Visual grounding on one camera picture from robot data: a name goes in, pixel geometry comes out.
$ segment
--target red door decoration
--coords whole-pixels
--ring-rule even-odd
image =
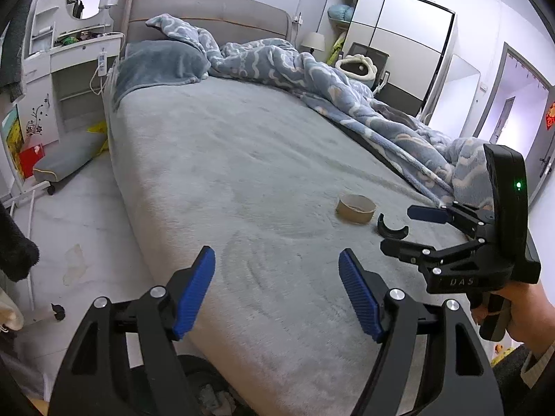
[[[551,105],[551,108],[549,108],[549,111],[547,111],[546,123],[547,129],[550,129],[553,124],[555,124],[555,103],[553,103],[553,105]]]

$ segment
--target silver bolt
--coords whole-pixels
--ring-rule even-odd
[[[391,291],[389,291],[389,296],[393,300],[403,300],[404,299],[404,292],[401,291],[400,289],[392,289]]]
[[[93,303],[95,308],[104,308],[108,304],[108,299],[106,297],[99,297]]]
[[[453,299],[447,301],[447,307],[451,311],[457,311],[459,308],[461,308],[459,303],[456,300],[453,300]]]
[[[155,286],[151,289],[151,297],[158,299],[160,297],[164,297],[166,295],[166,288],[163,286]]]

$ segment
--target table lamp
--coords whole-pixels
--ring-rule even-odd
[[[308,33],[302,41],[301,47],[309,48],[310,54],[313,54],[314,50],[326,51],[326,40],[323,34]]]

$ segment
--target human hand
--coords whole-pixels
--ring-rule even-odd
[[[547,299],[542,284],[510,282],[492,294],[511,301],[511,321],[507,327],[511,338],[523,342],[536,358],[542,357],[555,341],[555,308]],[[472,310],[472,318],[478,325],[488,315],[484,305]]]

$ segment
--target doorway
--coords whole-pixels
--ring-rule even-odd
[[[504,44],[492,93],[474,136],[506,145],[523,155],[530,201],[551,167],[555,129],[550,130],[546,114],[554,101],[551,84],[517,51]]]

